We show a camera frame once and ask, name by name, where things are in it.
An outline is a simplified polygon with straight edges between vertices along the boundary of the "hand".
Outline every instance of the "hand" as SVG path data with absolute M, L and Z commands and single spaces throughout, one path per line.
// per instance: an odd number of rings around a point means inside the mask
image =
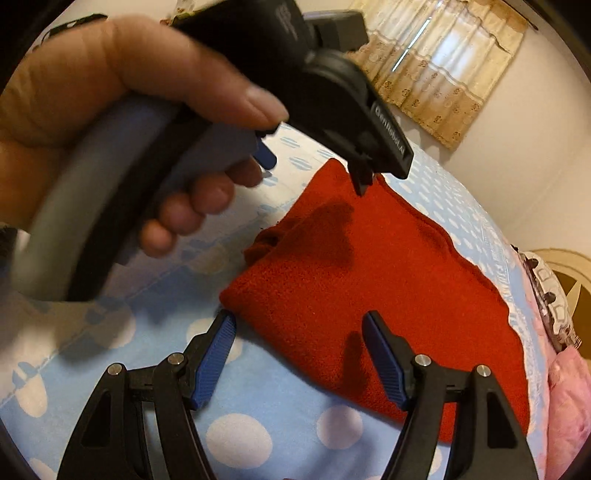
M 0 95 L 0 223 L 29 227 L 77 137 L 130 90 L 244 128 L 272 129 L 288 118 L 276 97 L 171 27 L 120 17 L 73 28 L 29 54 Z M 254 187 L 261 179 L 252 158 L 195 179 L 163 202 L 140 245 L 153 257 L 169 253 L 178 235 L 230 205 L 235 184 Z

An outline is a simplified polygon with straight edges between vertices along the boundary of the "blue trigger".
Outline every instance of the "blue trigger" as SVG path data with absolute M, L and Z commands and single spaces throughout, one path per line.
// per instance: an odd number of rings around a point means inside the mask
M 363 316 L 361 331 L 386 396 L 405 411 L 409 398 L 404 389 L 404 371 L 370 314 Z
M 195 390 L 191 395 L 191 403 L 196 410 L 211 399 L 235 338 L 236 320 L 228 315 L 195 372 Z
M 277 165 L 277 157 L 260 138 L 258 139 L 258 149 L 253 157 L 265 170 L 272 170 Z

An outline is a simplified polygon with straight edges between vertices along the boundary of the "red fleece towel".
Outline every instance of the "red fleece towel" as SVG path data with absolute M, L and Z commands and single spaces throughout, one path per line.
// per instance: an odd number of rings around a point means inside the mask
M 357 197 L 343 166 L 329 160 L 245 258 L 250 267 L 222 292 L 222 304 L 317 385 L 403 420 L 363 345 L 361 318 L 378 310 L 440 365 L 489 365 L 527 431 L 523 350 L 506 304 L 447 232 L 383 177 Z M 446 406 L 441 440 L 451 440 L 453 423 Z

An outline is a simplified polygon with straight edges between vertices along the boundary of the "light blue bedsheet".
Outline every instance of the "light blue bedsheet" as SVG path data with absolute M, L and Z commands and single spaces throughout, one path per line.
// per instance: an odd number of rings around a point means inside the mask
M 218 295 L 244 268 L 242 250 L 280 220 L 331 152 L 282 126 L 266 140 L 278 167 L 233 208 L 207 220 L 166 260 L 137 256 L 118 267 L 104 296 L 90 304 L 29 301 L 0 278 L 0 416 L 42 480 L 54 479 L 77 418 L 105 368 L 154 365 L 205 331 Z M 407 181 L 389 185 L 441 224 L 458 251 L 478 265 L 509 304 L 509 323 L 525 352 L 530 448 L 544 478 L 547 386 L 545 358 L 533 327 L 537 313 L 511 246 L 466 189 L 413 145 Z M 155 421 L 147 415 L 156 480 L 166 479 Z M 197 429 L 220 480 L 365 480 L 379 477 L 399 429 L 307 384 L 240 323 L 209 406 Z M 449 448 L 431 467 L 443 478 Z

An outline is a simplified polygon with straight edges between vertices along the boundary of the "window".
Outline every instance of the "window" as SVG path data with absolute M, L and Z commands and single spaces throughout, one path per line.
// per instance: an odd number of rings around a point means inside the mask
M 356 0 L 370 42 L 352 54 L 378 93 L 450 150 L 517 53 L 527 21 L 501 0 Z

